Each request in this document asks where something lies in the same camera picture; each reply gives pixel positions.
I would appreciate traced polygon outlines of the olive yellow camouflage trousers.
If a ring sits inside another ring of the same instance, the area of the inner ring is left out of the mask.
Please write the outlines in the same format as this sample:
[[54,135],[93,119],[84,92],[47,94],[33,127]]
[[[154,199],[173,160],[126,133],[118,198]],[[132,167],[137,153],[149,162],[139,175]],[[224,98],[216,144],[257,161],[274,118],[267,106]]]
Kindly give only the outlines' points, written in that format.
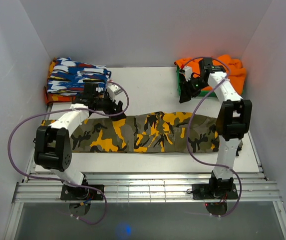
[[216,118],[162,111],[126,119],[86,119],[71,135],[74,153],[214,153],[219,150]]

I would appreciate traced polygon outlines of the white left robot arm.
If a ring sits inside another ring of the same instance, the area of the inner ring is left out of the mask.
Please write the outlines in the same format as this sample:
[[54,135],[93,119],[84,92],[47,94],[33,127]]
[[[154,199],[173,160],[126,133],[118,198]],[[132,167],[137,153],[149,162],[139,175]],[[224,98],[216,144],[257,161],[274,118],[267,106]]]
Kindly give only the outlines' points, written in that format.
[[58,120],[36,131],[34,162],[57,175],[77,199],[83,200],[89,194],[87,180],[83,173],[72,165],[70,137],[92,113],[106,115],[112,120],[124,118],[127,108],[115,98],[125,89],[108,81],[104,90],[97,83],[86,83],[83,93],[75,98],[70,108]]

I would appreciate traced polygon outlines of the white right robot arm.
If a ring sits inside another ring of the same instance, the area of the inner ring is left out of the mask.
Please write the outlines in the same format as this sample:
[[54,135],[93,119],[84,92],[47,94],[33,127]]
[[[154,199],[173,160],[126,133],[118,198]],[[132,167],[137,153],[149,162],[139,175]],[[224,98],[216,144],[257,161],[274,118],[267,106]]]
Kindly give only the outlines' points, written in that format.
[[199,58],[199,73],[184,63],[178,71],[180,102],[189,101],[210,86],[217,96],[221,108],[216,120],[219,150],[208,183],[193,184],[188,191],[194,200],[235,200],[240,196],[240,188],[234,184],[233,170],[239,144],[249,131],[252,102],[243,99],[229,80],[230,70],[226,65],[214,65],[211,57]]

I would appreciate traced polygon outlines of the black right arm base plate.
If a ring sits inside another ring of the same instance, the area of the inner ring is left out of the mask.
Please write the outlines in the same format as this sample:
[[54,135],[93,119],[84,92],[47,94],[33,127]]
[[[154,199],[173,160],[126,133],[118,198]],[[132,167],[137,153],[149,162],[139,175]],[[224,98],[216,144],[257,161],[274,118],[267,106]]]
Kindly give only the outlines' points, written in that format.
[[227,197],[228,200],[236,200],[238,192],[236,185],[231,188],[214,189],[208,183],[198,183],[192,185],[192,195],[194,200],[220,200]]

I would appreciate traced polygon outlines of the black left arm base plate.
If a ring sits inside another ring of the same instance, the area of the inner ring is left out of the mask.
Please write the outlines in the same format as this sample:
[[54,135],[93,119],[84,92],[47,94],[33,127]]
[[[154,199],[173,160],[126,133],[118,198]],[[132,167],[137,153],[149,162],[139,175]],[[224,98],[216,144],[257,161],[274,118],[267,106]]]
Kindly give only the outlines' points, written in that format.
[[104,192],[104,185],[94,184],[89,186],[91,187],[91,189],[63,185],[61,189],[60,200],[63,201],[103,200],[102,193]]

